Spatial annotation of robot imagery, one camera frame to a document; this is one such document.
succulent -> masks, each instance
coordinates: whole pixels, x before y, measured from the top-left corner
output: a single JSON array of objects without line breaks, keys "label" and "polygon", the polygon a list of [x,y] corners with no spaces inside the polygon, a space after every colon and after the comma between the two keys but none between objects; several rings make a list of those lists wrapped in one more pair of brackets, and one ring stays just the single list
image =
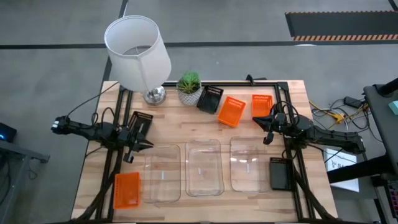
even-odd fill
[{"label": "succulent", "polygon": [[177,89],[185,94],[192,94],[200,88],[199,73],[187,71],[177,83]]}]

white plant pot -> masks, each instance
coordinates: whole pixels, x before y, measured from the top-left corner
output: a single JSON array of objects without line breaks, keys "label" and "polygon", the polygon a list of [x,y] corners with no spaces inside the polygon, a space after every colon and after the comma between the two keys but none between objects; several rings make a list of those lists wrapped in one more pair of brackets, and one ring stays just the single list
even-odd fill
[{"label": "white plant pot", "polygon": [[191,94],[186,94],[181,92],[180,90],[178,91],[178,97],[180,98],[180,101],[185,104],[185,105],[195,105],[198,103],[199,97],[201,95],[201,92],[203,91],[201,85],[199,90],[197,90],[194,93]]}]

potted plant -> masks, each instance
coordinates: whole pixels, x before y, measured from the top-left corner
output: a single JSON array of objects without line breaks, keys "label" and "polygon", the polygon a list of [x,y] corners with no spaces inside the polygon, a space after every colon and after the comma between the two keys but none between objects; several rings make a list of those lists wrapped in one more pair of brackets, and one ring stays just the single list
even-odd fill
[{"label": "potted plant", "polygon": [[201,95],[201,81],[199,73],[187,71],[177,83],[178,97],[185,105],[195,105]]}]

orange basket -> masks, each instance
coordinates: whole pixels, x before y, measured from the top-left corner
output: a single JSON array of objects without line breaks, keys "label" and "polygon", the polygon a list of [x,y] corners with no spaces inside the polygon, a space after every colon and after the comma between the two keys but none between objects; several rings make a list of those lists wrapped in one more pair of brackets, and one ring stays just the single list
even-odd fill
[{"label": "orange basket", "polygon": [[116,174],[113,208],[134,208],[139,205],[139,173]]},{"label": "orange basket", "polygon": [[227,96],[218,115],[218,121],[231,127],[236,127],[242,117],[246,103]]},{"label": "orange basket", "polygon": [[271,108],[272,108],[272,96],[252,95],[253,117],[268,116]]}]

silver lamp base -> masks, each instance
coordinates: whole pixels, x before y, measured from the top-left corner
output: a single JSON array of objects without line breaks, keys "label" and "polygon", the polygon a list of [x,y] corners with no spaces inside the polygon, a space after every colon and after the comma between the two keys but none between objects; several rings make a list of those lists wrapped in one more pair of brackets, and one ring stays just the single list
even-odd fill
[{"label": "silver lamp base", "polygon": [[149,105],[159,105],[166,99],[166,91],[162,86],[157,87],[151,91],[145,92],[144,99]]}]

